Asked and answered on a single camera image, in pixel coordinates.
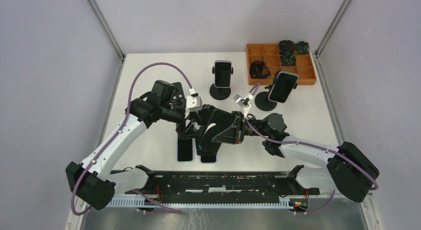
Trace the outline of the brown base phone stand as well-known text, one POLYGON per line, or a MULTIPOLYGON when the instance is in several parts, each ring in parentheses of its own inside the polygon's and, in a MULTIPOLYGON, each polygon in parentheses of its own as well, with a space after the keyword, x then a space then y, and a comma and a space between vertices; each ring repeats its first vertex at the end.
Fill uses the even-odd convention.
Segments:
POLYGON ((186 99, 184 96, 184 91, 182 84, 180 82, 174 82, 172 85, 175 86, 173 96, 171 99, 171 103, 178 105, 178 106, 184 106, 186 103, 186 99))

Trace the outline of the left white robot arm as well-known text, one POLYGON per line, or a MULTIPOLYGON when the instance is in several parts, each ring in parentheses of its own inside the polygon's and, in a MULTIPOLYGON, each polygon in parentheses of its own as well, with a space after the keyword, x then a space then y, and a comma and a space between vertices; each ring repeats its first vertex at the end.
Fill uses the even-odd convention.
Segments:
POLYGON ((104 209, 115 196, 140 190, 152 193, 154 178, 139 167, 112 173, 117 161, 131 144, 153 123, 165 120, 181 126, 192 112, 202 109, 202 99, 194 88, 182 96, 173 83, 157 80, 152 90, 139 98, 129 99, 126 112, 114 132, 80 163, 66 167, 71 199, 79 197, 96 210, 104 209))

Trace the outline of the black case phone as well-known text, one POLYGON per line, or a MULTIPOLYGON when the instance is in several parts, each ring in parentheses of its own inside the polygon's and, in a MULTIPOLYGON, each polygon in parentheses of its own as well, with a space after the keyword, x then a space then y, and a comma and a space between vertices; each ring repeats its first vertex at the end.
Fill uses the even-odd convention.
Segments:
POLYGON ((220 109, 215 109, 209 123, 201 126, 196 138, 196 151, 198 155, 217 154, 221 143, 212 143, 211 138, 216 134, 216 128, 210 128, 211 123, 217 123, 227 127, 233 122, 232 114, 220 109))

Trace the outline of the lilac case phone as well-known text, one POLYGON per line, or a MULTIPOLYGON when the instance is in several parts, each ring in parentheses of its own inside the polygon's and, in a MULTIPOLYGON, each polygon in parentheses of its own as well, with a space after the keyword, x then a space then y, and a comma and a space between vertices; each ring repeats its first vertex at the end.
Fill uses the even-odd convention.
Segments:
POLYGON ((214 164, 217 162, 216 154, 203 154, 200 156, 200 162, 203 164, 214 164))

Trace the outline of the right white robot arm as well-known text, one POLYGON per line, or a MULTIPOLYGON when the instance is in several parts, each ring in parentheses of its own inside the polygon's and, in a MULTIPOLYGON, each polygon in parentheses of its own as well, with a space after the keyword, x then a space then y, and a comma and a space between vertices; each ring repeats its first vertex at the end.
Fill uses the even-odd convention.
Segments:
POLYGON ((283 116, 271 113, 262 120, 249 114, 234 112, 210 121, 205 133, 213 143, 237 145, 245 136, 263 138, 262 145, 272 156, 301 160, 314 165, 297 167, 287 180, 287 189, 300 194, 309 188, 338 191, 348 199, 361 203, 379 185, 378 168, 351 142, 322 145, 299 139, 286 132, 283 116))

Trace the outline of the blue case phone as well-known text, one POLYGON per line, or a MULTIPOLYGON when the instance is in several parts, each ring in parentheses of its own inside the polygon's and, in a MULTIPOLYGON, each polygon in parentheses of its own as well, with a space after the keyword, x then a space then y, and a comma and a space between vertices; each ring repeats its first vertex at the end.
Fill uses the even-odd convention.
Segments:
POLYGON ((194 142, 193 139, 177 140, 177 161, 192 162, 194 159, 194 142))

